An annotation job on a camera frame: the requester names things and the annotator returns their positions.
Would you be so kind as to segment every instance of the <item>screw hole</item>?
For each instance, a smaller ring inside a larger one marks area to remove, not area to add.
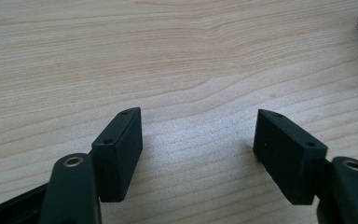
[[[312,143],[312,142],[308,142],[308,143],[306,143],[309,147],[316,147],[316,145],[314,144],[314,143]]]
[[[343,161],[342,162],[346,167],[354,170],[354,171],[358,171],[358,162],[356,161]]]
[[[113,140],[112,139],[105,139],[105,140],[103,140],[103,143],[109,145],[109,144],[113,143]]]
[[[66,160],[63,165],[66,167],[74,167],[77,166],[78,164],[83,162],[83,158],[81,157],[72,157],[69,158],[68,160]]]

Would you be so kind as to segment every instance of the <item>black mechanical arm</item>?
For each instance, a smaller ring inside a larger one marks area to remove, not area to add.
[[[291,204],[312,204],[316,195],[319,223],[358,224],[358,160],[326,160],[325,144],[267,110],[258,111],[254,152]]]
[[[141,155],[141,109],[118,113],[91,147],[58,160],[49,183],[1,203],[0,223],[102,223],[100,201],[124,200]]]

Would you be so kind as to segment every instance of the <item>black clamp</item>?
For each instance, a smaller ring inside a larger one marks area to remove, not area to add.
[[[141,109],[118,113],[89,154],[61,158],[49,183],[1,203],[0,223],[102,223],[99,201],[124,200],[142,148]]]
[[[318,196],[320,223],[358,224],[358,160],[325,159],[327,146],[287,117],[259,110],[254,152],[291,204]]]

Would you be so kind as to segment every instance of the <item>black plastic block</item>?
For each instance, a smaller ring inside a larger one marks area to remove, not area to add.
[[[312,204],[312,179],[324,166],[325,144],[287,117],[260,109],[254,152],[290,203]]]
[[[101,202],[124,200],[143,148],[141,108],[118,113],[92,143]]]

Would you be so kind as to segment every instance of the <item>wood grain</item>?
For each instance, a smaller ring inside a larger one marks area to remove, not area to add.
[[[252,151],[258,108],[358,159],[358,1],[0,0],[0,203],[143,109],[103,223],[316,223]]]

